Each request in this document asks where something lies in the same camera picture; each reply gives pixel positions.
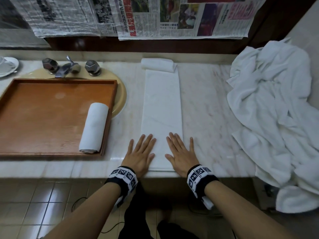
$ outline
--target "orange wooden tray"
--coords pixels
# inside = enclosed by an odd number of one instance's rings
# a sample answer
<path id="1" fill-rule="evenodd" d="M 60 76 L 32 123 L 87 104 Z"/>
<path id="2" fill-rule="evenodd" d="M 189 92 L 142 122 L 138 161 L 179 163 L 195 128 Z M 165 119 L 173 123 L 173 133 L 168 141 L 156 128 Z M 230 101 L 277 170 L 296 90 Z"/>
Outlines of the orange wooden tray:
<path id="1" fill-rule="evenodd" d="M 79 152 L 89 107 L 109 107 L 99 153 L 104 155 L 116 80 L 14 79 L 0 98 L 0 158 L 88 156 Z"/>

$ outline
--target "wristband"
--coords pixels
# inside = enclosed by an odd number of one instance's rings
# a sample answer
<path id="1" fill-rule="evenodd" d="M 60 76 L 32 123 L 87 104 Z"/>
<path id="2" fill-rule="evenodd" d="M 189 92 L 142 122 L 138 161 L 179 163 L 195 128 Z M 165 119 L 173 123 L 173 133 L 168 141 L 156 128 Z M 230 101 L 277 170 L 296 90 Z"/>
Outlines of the wristband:
<path id="1" fill-rule="evenodd" d="M 213 175 L 213 172 L 200 164 L 193 166 L 187 173 L 187 184 L 192 190 L 196 198 L 199 198 L 207 209 L 213 207 L 213 203 L 205 196 L 205 187 L 211 181 L 217 180 L 218 178 Z"/>
<path id="2" fill-rule="evenodd" d="M 110 174 L 105 184 L 109 182 L 116 183 L 121 187 L 121 194 L 115 203 L 115 207 L 118 208 L 123 204 L 125 198 L 135 189 L 138 184 L 138 179 L 133 169 L 120 166 Z"/>

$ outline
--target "tray rim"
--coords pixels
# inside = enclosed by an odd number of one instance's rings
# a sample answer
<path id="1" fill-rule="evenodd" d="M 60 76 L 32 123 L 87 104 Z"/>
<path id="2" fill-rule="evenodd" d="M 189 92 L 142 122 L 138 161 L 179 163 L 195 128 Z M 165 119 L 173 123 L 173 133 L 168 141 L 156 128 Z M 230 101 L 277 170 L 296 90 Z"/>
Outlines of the tray rim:
<path id="1" fill-rule="evenodd" d="M 25 161 L 25 157 L 34 156 L 34 157 L 55 157 L 53 160 L 61 160 L 63 157 L 70 157 L 73 156 L 75 159 L 78 158 L 84 158 L 84 157 L 101 157 L 105 155 L 106 151 L 106 145 L 107 145 L 107 139 L 108 139 L 108 132 L 110 129 L 110 124 L 112 120 L 112 110 L 115 102 L 115 96 L 117 92 L 117 80 L 95 80 L 95 79 L 60 79 L 60 78 L 54 78 L 54 79 L 23 79 L 23 78 L 14 78 L 11 80 L 10 84 L 7 86 L 7 88 L 3 91 L 2 95 L 0 96 L 0 111 L 2 109 L 2 106 L 6 103 L 2 103 L 2 99 L 7 95 L 6 93 L 14 88 L 14 85 L 18 85 L 20 83 L 47 83 L 47 84 L 110 84 L 113 85 L 112 89 L 112 95 L 111 95 L 111 104 L 108 109 L 108 114 L 104 126 L 104 133 L 103 133 L 103 139 L 100 151 L 98 153 L 93 154 L 85 154 L 85 153 L 2 153 L 0 152 L 0 160 L 3 160 L 3 158 L 10 158 L 16 157 L 15 160 L 20 160 L 22 157 L 24 158 L 23 161 Z"/>

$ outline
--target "newspaper page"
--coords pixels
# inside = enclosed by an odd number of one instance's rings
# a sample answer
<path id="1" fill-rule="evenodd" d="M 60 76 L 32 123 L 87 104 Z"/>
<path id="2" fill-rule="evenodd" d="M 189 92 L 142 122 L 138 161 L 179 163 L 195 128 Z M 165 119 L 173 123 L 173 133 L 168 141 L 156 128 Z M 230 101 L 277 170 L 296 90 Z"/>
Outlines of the newspaper page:
<path id="1" fill-rule="evenodd" d="M 108 0 L 10 0 L 39 38 L 117 36 Z"/>
<path id="2" fill-rule="evenodd" d="M 266 0 L 109 0 L 120 40 L 241 39 Z"/>
<path id="3" fill-rule="evenodd" d="M 49 48 L 37 38 L 9 0 L 0 0 L 0 47 Z"/>

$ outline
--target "sink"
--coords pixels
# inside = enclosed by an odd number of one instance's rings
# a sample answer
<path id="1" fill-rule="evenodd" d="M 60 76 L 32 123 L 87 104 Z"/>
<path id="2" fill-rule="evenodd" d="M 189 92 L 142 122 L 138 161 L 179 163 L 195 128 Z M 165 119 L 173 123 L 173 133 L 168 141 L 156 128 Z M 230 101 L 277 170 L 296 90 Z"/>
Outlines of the sink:
<path id="1" fill-rule="evenodd" d="M 102 72 L 99 76 L 91 76 L 85 70 L 84 66 L 81 65 L 81 70 L 79 73 L 77 74 L 69 73 L 63 79 L 117 80 L 117 92 L 116 92 L 115 102 L 114 102 L 113 111 L 112 111 L 112 117 L 114 117 L 120 113 L 120 111 L 123 109 L 126 103 L 126 98 L 127 98 L 126 87 L 123 81 L 112 72 L 104 68 L 101 68 L 101 71 Z M 47 70 L 43 68 L 34 70 L 25 75 L 22 75 L 20 76 L 20 78 L 22 79 L 60 79 L 60 78 L 55 78 L 54 75 L 50 74 Z"/>

